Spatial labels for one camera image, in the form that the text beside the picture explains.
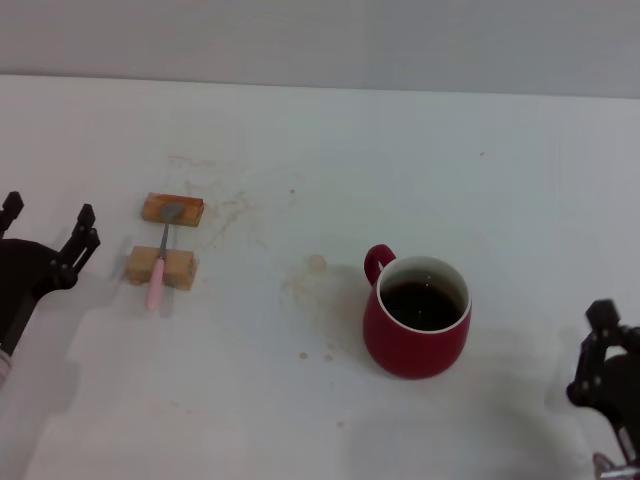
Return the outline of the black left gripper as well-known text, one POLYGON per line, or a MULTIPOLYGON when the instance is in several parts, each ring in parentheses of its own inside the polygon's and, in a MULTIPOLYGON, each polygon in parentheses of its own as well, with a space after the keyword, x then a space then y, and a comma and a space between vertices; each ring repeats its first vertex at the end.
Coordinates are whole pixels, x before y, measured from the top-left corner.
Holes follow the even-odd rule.
MULTIPOLYGON (((0 238, 24 207, 18 191, 10 192, 0 211, 0 238)), ((75 227, 58 252, 37 242, 1 241, 1 349, 14 350, 35 310, 47 294, 68 290, 100 245, 93 207, 85 203, 75 227)))

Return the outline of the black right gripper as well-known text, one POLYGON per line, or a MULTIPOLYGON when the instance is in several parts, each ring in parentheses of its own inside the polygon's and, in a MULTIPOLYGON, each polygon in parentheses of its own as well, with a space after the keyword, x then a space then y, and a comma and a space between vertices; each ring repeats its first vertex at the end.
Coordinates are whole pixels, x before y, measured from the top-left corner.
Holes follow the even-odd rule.
POLYGON ((639 452, 640 328, 619 325, 611 299, 594 301, 585 313, 591 332, 582 341, 574 380, 567 386, 570 402, 591 406, 612 426, 624 453, 639 452), (627 354, 606 359, 621 346, 627 354))

